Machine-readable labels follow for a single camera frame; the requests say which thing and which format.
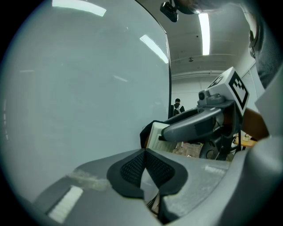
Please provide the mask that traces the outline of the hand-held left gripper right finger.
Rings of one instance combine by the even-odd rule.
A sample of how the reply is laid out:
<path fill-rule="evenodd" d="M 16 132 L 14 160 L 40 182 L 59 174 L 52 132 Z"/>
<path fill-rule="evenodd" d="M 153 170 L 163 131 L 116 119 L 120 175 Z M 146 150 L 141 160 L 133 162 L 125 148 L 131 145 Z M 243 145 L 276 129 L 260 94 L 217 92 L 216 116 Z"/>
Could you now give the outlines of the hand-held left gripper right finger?
<path fill-rule="evenodd" d="M 159 189 L 159 214 L 146 226 L 219 226 L 231 191 L 217 191 L 230 163 L 146 150 L 146 169 Z"/>

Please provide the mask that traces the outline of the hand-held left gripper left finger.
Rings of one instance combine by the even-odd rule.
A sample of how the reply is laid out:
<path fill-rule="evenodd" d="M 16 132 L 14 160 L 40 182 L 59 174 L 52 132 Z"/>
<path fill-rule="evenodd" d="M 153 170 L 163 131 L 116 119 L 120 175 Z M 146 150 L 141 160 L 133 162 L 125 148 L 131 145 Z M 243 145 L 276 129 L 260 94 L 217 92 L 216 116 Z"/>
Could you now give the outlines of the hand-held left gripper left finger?
<path fill-rule="evenodd" d="M 119 153 L 80 165 L 45 189 L 35 206 L 48 215 L 72 187 L 83 190 L 63 226 L 160 226 L 143 199 L 118 194 L 107 180 L 107 171 L 115 162 L 136 153 Z"/>

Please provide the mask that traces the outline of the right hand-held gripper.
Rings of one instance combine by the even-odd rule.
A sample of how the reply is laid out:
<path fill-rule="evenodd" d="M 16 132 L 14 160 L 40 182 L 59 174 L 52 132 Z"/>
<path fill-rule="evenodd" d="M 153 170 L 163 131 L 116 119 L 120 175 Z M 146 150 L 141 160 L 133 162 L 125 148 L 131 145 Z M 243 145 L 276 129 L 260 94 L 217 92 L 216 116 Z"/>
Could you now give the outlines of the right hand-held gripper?
<path fill-rule="evenodd" d="M 161 140 L 168 142 L 202 139 L 199 158 L 226 160 L 229 153 L 241 150 L 241 143 L 232 147 L 241 135 L 249 92 L 234 67 L 219 75 L 207 89 L 199 92 L 196 108 L 171 117 L 164 123 Z"/>

